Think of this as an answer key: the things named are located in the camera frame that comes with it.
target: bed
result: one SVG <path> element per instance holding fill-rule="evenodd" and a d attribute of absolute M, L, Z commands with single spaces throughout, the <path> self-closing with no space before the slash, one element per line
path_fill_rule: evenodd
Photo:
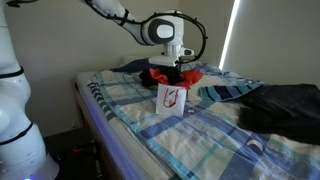
<path fill-rule="evenodd" d="M 241 103 L 204 102 L 198 95 L 204 86 L 259 81 L 190 63 L 182 70 L 204 76 L 188 91 L 184 117 L 156 115 L 156 90 L 139 83 L 141 68 L 149 66 L 82 72 L 75 80 L 84 126 L 100 144 L 112 179 L 320 178 L 319 146 L 241 129 Z"/>

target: floor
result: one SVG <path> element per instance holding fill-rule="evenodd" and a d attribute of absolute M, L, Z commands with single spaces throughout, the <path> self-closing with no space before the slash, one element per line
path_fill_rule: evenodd
<path fill-rule="evenodd" d="M 83 129 L 44 138 L 52 158 L 59 164 L 56 180 L 105 180 L 105 167 L 98 144 Z"/>

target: red cloth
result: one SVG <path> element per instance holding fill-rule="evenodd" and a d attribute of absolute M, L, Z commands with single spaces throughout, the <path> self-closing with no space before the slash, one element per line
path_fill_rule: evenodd
<path fill-rule="evenodd" d="M 168 77 L 161 74 L 159 69 L 150 68 L 149 71 L 152 79 L 157 80 L 158 83 L 170 85 Z M 189 90 L 191 85 L 197 83 L 203 77 L 203 74 L 199 69 L 187 70 L 181 73 L 184 77 L 184 81 L 174 84 L 174 86 L 182 86 L 185 87 L 186 90 Z"/>

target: cord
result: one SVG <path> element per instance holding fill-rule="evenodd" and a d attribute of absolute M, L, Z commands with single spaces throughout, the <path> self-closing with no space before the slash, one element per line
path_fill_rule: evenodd
<path fill-rule="evenodd" d="M 177 64 L 186 64 L 186 63 L 190 63 L 193 61 L 196 61 L 198 59 L 200 59 L 200 57 L 203 55 L 203 52 L 206 48 L 206 42 L 207 42 L 207 35 L 206 35 L 206 30 L 205 27 L 203 26 L 203 24 L 201 24 L 199 21 L 197 21 L 197 18 L 192 18 L 186 14 L 182 14 L 182 13 L 178 13 L 177 11 L 175 11 L 174 13 L 154 13 L 153 15 L 151 15 L 149 18 L 147 18 L 146 20 L 142 21 L 142 22 L 137 22 L 134 20 L 130 20 L 127 18 L 127 16 L 125 17 L 118 17 L 116 15 L 111 16 L 110 14 L 105 15 L 103 12 L 101 12 L 100 10 L 98 10 L 97 8 L 95 8 L 95 6 L 91 3 L 91 0 L 85 0 L 86 3 L 88 4 L 88 6 L 90 6 L 97 14 L 99 14 L 100 16 L 108 19 L 108 20 L 113 20 L 113 21 L 120 21 L 119 24 L 124 24 L 124 23 L 131 23 L 131 24 L 137 24 L 137 25 L 141 25 L 143 26 L 143 24 L 147 23 L 148 21 L 156 18 L 156 17 L 160 17 L 160 16 L 174 16 L 174 17 L 179 17 L 182 18 L 184 20 L 187 20 L 189 22 L 191 22 L 192 24 L 194 24 L 199 31 L 201 32 L 201 36 L 202 36 L 202 46 L 200 49 L 200 52 L 198 55 L 195 55 L 193 59 L 189 59 L 189 60 L 182 60 L 182 58 L 179 58 L 179 61 L 177 61 Z"/>

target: black cable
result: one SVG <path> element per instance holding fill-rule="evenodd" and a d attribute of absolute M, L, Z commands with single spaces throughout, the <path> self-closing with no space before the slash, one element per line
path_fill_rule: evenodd
<path fill-rule="evenodd" d="M 197 18 L 194 19 L 194 18 L 191 18 L 190 16 L 188 16 L 186 14 L 182 14 L 182 13 L 179 13 L 178 11 L 175 11 L 174 13 L 154 13 L 153 15 L 151 15 L 146 20 L 144 20 L 142 22 L 137 22 L 137 21 L 128 19 L 127 15 L 126 15 L 125 18 L 124 17 L 117 17 L 115 15 L 111 16 L 110 14 L 105 15 L 103 12 L 101 12 L 97 8 L 95 8 L 95 6 L 91 3 L 91 0 L 85 0 L 85 1 L 100 16 L 102 16 L 102 17 L 104 17 L 104 18 L 106 18 L 108 20 L 120 21 L 121 25 L 123 25 L 124 23 L 130 23 L 130 24 L 137 24 L 137 25 L 143 26 L 143 24 L 149 22 L 150 20 L 152 20 L 152 19 L 154 19 L 156 17 L 160 17 L 160 16 L 174 16 L 174 17 L 179 17 L 179 18 L 182 18 L 184 20 L 187 20 L 187 21 L 191 22 L 192 24 L 194 24 L 199 29 L 199 31 L 201 32 L 202 46 L 201 46 L 199 54 L 195 55 L 193 59 L 191 59 L 191 60 L 182 60 L 181 57 L 180 57 L 179 61 L 177 61 L 177 64 L 186 64 L 186 63 L 190 63 L 190 62 L 196 61 L 196 60 L 200 59 L 200 57 L 204 53 L 204 50 L 205 50 L 205 47 L 206 47 L 206 41 L 207 41 L 208 37 L 206 35 L 205 27 L 203 26 L 203 24 L 201 24 L 199 21 L 197 21 Z"/>
<path fill-rule="evenodd" d="M 29 0 L 29 1 L 13 0 L 13 1 L 7 2 L 7 5 L 10 6 L 10 7 L 19 8 L 20 4 L 33 3 L 35 1 L 38 1 L 38 0 Z"/>
<path fill-rule="evenodd" d="M 7 73 L 7 74 L 0 74 L 0 79 L 5 79 L 5 78 L 11 78 L 11 77 L 16 77 L 16 76 L 20 76 L 21 74 L 24 73 L 23 67 L 20 66 L 20 70 L 17 72 L 13 72 L 13 73 Z"/>
<path fill-rule="evenodd" d="M 119 26 L 123 26 L 123 25 L 126 23 L 125 20 L 128 19 L 128 15 L 129 15 L 129 11 L 128 11 L 128 9 L 126 9 L 126 13 L 124 14 L 123 20 L 122 20 L 122 22 L 119 24 Z"/>
<path fill-rule="evenodd" d="M 30 125 L 27 127 L 27 129 L 25 129 L 24 131 L 22 131 L 21 133 L 19 133 L 17 136 L 9 139 L 9 140 L 6 140 L 6 141 L 3 141 L 3 142 L 0 142 L 0 146 L 3 146 L 3 145 L 6 145 L 6 144 L 9 144 L 9 143 L 12 143 L 20 138 L 22 138 L 23 136 L 25 136 L 28 131 L 32 128 L 33 126 L 33 122 L 30 123 Z"/>

